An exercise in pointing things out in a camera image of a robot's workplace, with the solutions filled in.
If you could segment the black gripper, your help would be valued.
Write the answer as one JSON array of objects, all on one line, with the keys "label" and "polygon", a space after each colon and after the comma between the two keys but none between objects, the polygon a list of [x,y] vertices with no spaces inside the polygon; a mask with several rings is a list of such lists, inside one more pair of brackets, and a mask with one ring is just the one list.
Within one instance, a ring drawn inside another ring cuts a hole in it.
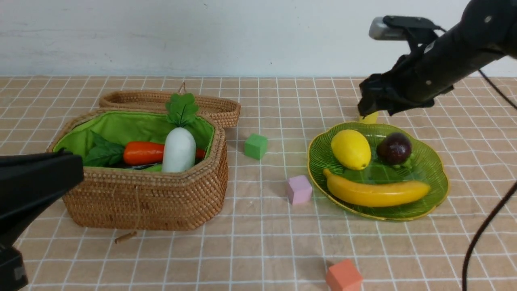
[{"label": "black gripper", "polygon": [[415,108],[431,108],[435,105],[434,97],[428,101],[411,101],[403,92],[404,73],[415,68],[421,57],[402,55],[393,68],[382,74],[371,74],[359,85],[361,98],[357,105],[361,118],[379,111],[386,111],[390,116]]}]

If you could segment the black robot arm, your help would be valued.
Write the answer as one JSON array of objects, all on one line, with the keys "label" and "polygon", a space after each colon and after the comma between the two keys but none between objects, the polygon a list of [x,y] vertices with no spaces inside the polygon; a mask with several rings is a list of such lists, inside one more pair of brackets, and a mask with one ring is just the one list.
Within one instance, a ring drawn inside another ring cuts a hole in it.
[{"label": "black robot arm", "polygon": [[462,18],[443,35],[441,27],[421,17],[386,15],[374,18],[369,36],[375,40],[407,41],[391,70],[371,74],[360,83],[358,112],[390,116],[414,108],[430,108],[435,97],[454,84],[503,57],[516,57],[515,0],[471,0]]}]

